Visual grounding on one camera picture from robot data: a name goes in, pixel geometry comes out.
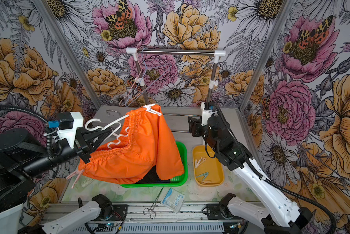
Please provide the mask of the pink clothespin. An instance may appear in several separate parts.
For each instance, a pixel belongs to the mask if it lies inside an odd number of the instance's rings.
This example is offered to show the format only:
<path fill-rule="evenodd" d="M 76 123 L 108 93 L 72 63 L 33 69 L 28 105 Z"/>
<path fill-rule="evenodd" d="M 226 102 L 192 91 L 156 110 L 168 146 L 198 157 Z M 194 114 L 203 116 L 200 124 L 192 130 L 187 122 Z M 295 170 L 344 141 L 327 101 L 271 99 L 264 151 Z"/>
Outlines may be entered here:
<path fill-rule="evenodd" d="M 76 183 L 79 181 L 80 177 L 83 175 L 84 170 L 75 170 L 70 175 L 66 177 L 67 180 L 71 180 L 73 177 L 76 177 L 71 188 L 74 189 Z"/>

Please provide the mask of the white clothespin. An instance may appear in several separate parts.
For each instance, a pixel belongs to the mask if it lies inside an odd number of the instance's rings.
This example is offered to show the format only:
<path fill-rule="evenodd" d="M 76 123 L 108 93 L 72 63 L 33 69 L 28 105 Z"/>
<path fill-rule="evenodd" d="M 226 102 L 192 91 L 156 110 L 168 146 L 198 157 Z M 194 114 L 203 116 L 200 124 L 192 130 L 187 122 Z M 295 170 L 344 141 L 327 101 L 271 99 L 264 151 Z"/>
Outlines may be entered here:
<path fill-rule="evenodd" d="M 143 106 L 143 108 L 145 108 L 145 111 L 151 113 L 151 114 L 155 114 L 155 115 L 158 115 L 158 116 L 162 116 L 162 113 L 161 112 L 158 112 L 156 110 L 154 110 L 152 107 L 154 107 L 156 104 L 148 104 L 148 105 L 145 105 Z"/>
<path fill-rule="evenodd" d="M 204 157 L 201 157 L 200 159 L 195 159 L 194 168 L 197 169 L 204 161 L 206 161 L 206 158 Z"/>

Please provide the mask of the green clothespin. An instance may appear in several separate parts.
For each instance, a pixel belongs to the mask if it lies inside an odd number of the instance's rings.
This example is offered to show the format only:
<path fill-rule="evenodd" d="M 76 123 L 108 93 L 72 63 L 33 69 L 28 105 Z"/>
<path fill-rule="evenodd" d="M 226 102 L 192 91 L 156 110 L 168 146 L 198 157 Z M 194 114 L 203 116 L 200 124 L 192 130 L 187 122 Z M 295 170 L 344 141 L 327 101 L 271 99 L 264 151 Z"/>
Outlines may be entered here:
<path fill-rule="evenodd" d="M 196 178 L 200 178 L 201 181 L 204 181 L 209 175 L 209 172 L 202 173 L 200 175 L 197 175 Z"/>

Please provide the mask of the white hanger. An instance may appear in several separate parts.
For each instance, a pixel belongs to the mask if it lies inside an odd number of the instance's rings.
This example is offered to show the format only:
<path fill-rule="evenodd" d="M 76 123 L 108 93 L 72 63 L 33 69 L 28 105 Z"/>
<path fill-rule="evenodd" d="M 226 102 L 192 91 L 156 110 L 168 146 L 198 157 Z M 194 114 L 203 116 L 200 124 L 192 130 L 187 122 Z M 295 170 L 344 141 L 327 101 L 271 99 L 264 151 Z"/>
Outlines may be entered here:
<path fill-rule="evenodd" d="M 93 125 L 95 123 L 101 123 L 100 119 L 95 119 L 95 118 L 94 119 L 90 119 L 89 121 L 86 122 L 84 127 L 88 131 L 106 130 L 108 128 L 111 128 L 112 129 L 112 133 L 104 140 L 102 145 L 104 143 L 108 143 L 108 147 L 110 147 L 111 145 L 118 145 L 121 142 L 120 138 L 128 136 L 129 126 L 124 128 L 123 133 L 120 133 L 120 131 L 121 131 L 122 127 L 123 127 L 123 124 L 125 123 L 125 120 L 130 117 L 130 114 L 131 115 L 133 114 L 133 111 L 134 110 L 128 112 L 125 116 L 123 116 L 123 117 L 121 117 L 121 118 L 119 118 L 119 119 L 117 119 L 117 120 L 115 120 L 113 122 L 110 122 L 109 124 L 106 124 L 105 126 L 96 125 L 96 126 L 89 127 L 90 124 Z M 144 112 L 144 113 L 149 113 L 149 112 L 145 111 L 145 108 L 143 108 L 143 107 L 137 108 L 135 111 L 141 111 L 141 112 Z M 154 116 L 158 116 L 158 115 L 149 113 L 149 116 L 150 117 L 154 117 Z"/>

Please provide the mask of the orange shorts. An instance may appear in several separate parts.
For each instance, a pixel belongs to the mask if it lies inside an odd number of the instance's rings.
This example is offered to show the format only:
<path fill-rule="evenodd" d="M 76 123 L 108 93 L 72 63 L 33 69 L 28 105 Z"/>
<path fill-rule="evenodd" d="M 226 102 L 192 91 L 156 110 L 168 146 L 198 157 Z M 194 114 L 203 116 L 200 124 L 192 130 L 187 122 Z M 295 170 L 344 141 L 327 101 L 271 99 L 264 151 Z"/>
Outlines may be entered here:
<path fill-rule="evenodd" d="M 133 111 L 122 130 L 129 126 L 127 137 L 120 144 L 108 143 L 91 154 L 88 164 L 79 163 L 78 170 L 95 180 L 114 184 L 135 184 L 156 166 L 160 179 L 168 180 L 184 173 L 176 141 L 164 116 Z"/>

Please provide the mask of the black shorts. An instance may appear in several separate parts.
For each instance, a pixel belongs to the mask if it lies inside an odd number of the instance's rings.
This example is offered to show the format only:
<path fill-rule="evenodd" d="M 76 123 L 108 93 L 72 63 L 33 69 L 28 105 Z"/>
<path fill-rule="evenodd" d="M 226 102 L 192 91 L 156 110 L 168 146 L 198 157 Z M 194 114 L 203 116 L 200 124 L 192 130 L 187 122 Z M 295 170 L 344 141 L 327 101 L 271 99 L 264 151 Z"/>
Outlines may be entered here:
<path fill-rule="evenodd" d="M 143 179 L 136 182 L 136 184 L 167 184 L 167 183 L 171 183 L 171 181 L 160 179 L 156 172 L 156 166 L 153 166 L 151 170 L 144 176 Z"/>

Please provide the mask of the pink hanger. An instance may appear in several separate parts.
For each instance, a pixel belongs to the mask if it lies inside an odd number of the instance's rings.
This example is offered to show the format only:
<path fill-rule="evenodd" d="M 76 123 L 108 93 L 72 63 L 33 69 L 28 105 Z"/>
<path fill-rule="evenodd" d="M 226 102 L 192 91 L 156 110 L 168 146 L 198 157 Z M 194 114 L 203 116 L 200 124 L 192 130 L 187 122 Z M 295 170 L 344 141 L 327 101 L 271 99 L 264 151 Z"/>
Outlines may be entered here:
<path fill-rule="evenodd" d="M 134 53 L 132 53 L 133 58 L 134 58 L 134 63 L 137 68 L 138 75 L 135 77 L 134 83 L 130 87 L 129 91 L 127 92 L 127 95 L 125 96 L 125 102 L 121 100 L 119 102 L 119 107 L 123 106 L 130 106 L 134 101 L 136 101 L 140 96 L 144 97 L 144 103 L 145 105 L 150 104 L 150 100 L 147 95 L 147 87 L 145 85 L 145 80 L 144 76 L 148 70 L 145 58 L 143 54 L 141 53 L 141 59 L 144 64 L 144 69 L 141 66 L 141 63 L 139 62 L 139 56 L 138 56 L 138 51 L 136 50 Z"/>

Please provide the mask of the blue hanger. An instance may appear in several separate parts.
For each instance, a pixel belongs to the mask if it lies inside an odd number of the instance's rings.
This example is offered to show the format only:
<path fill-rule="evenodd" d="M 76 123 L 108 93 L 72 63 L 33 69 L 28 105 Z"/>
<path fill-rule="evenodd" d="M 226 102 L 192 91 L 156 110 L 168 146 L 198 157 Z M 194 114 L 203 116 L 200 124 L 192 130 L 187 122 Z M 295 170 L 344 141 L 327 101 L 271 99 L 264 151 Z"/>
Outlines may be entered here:
<path fill-rule="evenodd" d="M 142 61 L 144 63 L 144 69 L 142 69 L 141 67 L 141 63 L 139 62 L 139 54 L 138 52 L 140 51 L 140 55 L 142 57 Z M 135 47 L 127 47 L 126 48 L 126 53 L 127 54 L 131 54 L 134 58 L 134 62 L 135 65 L 137 67 L 138 70 L 138 76 L 135 78 L 134 83 L 137 83 L 141 88 L 142 91 L 139 93 L 136 93 L 137 87 L 134 89 L 134 91 L 129 90 L 128 94 L 127 94 L 127 101 L 124 103 L 123 106 L 125 107 L 129 107 L 132 103 L 134 103 L 140 96 L 144 97 L 144 103 L 145 105 L 150 104 L 150 100 L 148 98 L 147 95 L 147 89 L 154 84 L 154 82 L 152 84 L 150 84 L 148 87 L 146 87 L 145 84 L 145 74 L 148 70 L 146 62 L 145 62 L 145 58 L 144 58 L 144 54 L 171 54 L 172 50 L 169 49 L 159 49 L 159 48 L 152 48 L 149 49 L 147 47 L 139 49 L 139 48 L 135 48 Z"/>

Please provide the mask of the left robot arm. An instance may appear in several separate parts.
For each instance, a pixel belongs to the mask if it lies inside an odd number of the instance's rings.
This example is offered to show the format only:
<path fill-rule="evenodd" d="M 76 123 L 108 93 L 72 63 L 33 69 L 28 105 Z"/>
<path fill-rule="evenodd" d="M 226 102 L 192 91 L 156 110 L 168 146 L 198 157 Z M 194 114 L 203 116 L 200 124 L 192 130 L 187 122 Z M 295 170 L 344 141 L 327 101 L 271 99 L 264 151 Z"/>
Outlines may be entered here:
<path fill-rule="evenodd" d="M 26 129 L 10 129 L 0 135 L 0 234 L 68 234 L 89 221 L 108 220 L 113 214 L 111 201 L 97 195 L 82 207 L 43 225 L 19 229 L 19 219 L 34 178 L 75 157 L 89 163 L 93 153 L 111 133 L 111 129 L 76 130 L 68 143 L 43 147 Z"/>

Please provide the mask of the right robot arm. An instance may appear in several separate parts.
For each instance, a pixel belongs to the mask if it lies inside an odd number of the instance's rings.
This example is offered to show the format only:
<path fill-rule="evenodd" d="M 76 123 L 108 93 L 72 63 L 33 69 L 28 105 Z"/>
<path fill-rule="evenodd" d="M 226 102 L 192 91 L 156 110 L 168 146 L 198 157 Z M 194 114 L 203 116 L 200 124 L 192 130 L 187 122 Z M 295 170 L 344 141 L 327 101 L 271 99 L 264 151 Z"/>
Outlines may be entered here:
<path fill-rule="evenodd" d="M 292 202 L 280 190 L 264 181 L 255 171 L 261 172 L 249 150 L 232 136 L 229 124 L 220 116 L 212 116 L 202 125 L 201 119 L 188 117 L 189 132 L 202 137 L 212 148 L 218 161 L 247 184 L 259 198 L 262 207 L 245 202 L 234 194 L 220 202 L 227 214 L 241 217 L 260 227 L 267 234 L 300 234 L 310 222 L 312 213 Z"/>

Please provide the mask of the silver metal case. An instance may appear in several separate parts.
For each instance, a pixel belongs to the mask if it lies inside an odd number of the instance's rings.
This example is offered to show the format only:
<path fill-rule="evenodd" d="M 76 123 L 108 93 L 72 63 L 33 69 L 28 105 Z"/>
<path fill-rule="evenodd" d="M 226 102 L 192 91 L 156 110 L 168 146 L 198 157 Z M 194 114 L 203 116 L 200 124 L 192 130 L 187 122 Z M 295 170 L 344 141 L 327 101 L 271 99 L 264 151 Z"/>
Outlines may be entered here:
<path fill-rule="evenodd" d="M 100 119 L 102 124 L 108 124 L 113 122 L 132 110 L 136 110 L 137 107 L 119 107 L 103 105 L 95 114 L 95 119 Z"/>

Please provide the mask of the yellow plastic tray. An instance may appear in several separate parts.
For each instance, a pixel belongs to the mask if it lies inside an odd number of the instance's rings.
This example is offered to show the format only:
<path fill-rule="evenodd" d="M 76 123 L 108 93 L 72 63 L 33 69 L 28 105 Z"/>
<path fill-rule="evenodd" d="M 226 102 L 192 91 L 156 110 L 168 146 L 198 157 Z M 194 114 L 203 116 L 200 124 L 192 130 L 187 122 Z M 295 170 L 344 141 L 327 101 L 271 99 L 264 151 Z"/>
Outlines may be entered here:
<path fill-rule="evenodd" d="M 216 187 L 221 185 L 224 182 L 224 172 L 222 164 L 218 161 L 217 158 L 212 158 L 215 156 L 215 152 L 211 149 L 210 146 L 206 147 L 199 145 L 193 149 L 193 166 L 195 159 L 200 159 L 201 157 L 206 158 L 197 169 L 194 168 L 194 178 L 195 182 L 201 187 Z M 200 184 L 200 178 L 196 178 L 197 175 L 202 173 L 209 172 L 208 177 L 205 180 L 211 180 L 211 184 Z"/>

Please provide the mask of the surgical mask packet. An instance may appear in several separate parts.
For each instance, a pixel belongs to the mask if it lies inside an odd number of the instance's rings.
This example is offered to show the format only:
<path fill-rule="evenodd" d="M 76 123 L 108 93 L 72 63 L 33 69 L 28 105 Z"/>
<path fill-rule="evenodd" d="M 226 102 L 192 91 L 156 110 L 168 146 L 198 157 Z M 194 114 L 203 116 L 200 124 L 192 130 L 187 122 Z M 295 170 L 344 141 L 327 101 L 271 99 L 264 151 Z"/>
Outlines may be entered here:
<path fill-rule="evenodd" d="M 161 201 L 161 204 L 177 214 L 185 202 L 185 197 L 183 193 L 170 188 Z"/>

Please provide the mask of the clothes rack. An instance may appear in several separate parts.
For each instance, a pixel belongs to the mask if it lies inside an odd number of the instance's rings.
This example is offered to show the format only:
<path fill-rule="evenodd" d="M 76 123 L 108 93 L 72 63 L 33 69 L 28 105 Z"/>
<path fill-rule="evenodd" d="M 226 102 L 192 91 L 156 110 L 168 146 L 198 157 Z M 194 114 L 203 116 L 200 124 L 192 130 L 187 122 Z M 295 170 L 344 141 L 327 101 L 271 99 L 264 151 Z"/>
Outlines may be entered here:
<path fill-rule="evenodd" d="M 172 52 L 170 55 L 196 55 L 196 56 L 209 56 L 209 57 L 213 57 L 213 68 L 212 68 L 212 75 L 211 75 L 211 81 L 209 82 L 209 88 L 208 88 L 208 94 L 207 94 L 207 98 L 206 98 L 206 102 L 211 102 L 211 98 L 212 98 L 212 93 L 213 93 L 213 89 L 214 87 L 217 87 L 217 81 L 216 81 L 216 70 L 217 70 L 217 66 L 219 63 L 219 60 L 221 57 L 226 56 L 226 51 L 224 50 L 214 50 L 214 51 L 200 51 L 200 50 L 175 50 L 172 49 Z"/>

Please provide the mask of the metal surgical scissors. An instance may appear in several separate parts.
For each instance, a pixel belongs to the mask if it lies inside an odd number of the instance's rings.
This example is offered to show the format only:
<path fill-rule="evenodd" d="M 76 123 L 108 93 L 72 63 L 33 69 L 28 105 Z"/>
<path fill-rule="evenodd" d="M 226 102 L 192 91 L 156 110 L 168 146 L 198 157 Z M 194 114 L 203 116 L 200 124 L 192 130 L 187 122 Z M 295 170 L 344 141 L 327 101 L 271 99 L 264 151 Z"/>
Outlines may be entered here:
<path fill-rule="evenodd" d="M 156 212 L 155 212 L 155 207 L 156 207 L 156 204 L 159 200 L 159 197 L 163 191 L 163 187 L 161 188 L 161 190 L 159 191 L 159 193 L 157 194 L 154 202 L 152 203 L 152 205 L 150 207 L 147 207 L 147 208 L 144 208 L 143 210 L 143 215 L 149 215 L 150 219 L 154 219 L 156 217 Z"/>

